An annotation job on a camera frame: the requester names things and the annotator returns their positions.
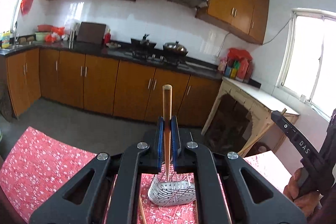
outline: wooden table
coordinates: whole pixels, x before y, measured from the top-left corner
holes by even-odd
[[[229,94],[251,113],[252,134],[246,143],[249,143],[261,132],[270,129],[273,126],[273,122],[271,120],[271,112],[273,110],[282,111],[284,108],[286,108],[287,111],[284,116],[293,124],[299,118],[299,114],[296,111],[291,109],[286,104],[280,102],[278,99],[272,97],[268,93],[239,81],[223,77],[216,100],[202,129],[202,135],[204,135],[208,130],[215,116],[219,103],[221,102],[221,98],[225,94]],[[274,153],[282,145],[285,138],[286,135],[283,134],[275,147],[272,149]],[[250,149],[247,149],[241,156],[245,156],[249,150]]]

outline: human hand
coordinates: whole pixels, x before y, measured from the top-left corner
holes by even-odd
[[[301,176],[301,169],[302,168],[299,168],[295,171],[294,175],[290,178],[288,185],[284,188],[283,194],[303,211],[305,217],[308,217],[313,213],[315,207],[319,203],[320,193],[313,191],[307,195],[297,198],[299,195],[299,186],[297,185],[297,181]]]

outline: black countertop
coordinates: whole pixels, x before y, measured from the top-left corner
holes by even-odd
[[[162,63],[159,58],[149,58],[147,60],[134,58],[132,56],[132,49],[130,47],[121,47],[118,49],[109,49],[108,47],[90,44],[84,42],[73,42],[60,41],[54,43],[33,43],[32,45],[27,45],[14,50],[2,50],[0,49],[0,56],[8,57],[20,52],[30,50],[32,48],[52,48],[60,51],[70,51],[77,52],[81,54],[89,54],[94,56],[113,58],[116,60],[130,61],[141,65],[152,66],[156,68],[162,68],[167,70],[172,70],[176,72],[186,73],[190,75],[195,75],[203,78],[208,78],[211,80],[221,80],[223,74],[219,73],[213,64],[206,62],[199,62],[197,59],[188,58],[186,64],[179,64],[178,66]]]

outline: red plastic bag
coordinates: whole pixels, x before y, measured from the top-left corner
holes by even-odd
[[[64,34],[65,27],[51,27],[51,31],[57,33],[60,37]]]
[[[247,50],[240,50],[237,48],[230,48],[227,57],[233,60],[241,60],[246,58],[247,60],[253,60],[252,56]]]
[[[51,34],[48,34],[48,35],[44,38],[44,40],[45,40],[46,42],[53,43],[53,42],[56,41],[56,37],[52,37]]]
[[[33,0],[22,0],[21,1],[20,9],[21,9],[21,13],[23,16],[29,13],[32,7],[32,4],[33,4]]]

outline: dark brown cutting board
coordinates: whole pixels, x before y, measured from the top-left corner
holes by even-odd
[[[105,30],[106,24],[82,22],[76,40],[80,42],[102,44]]]

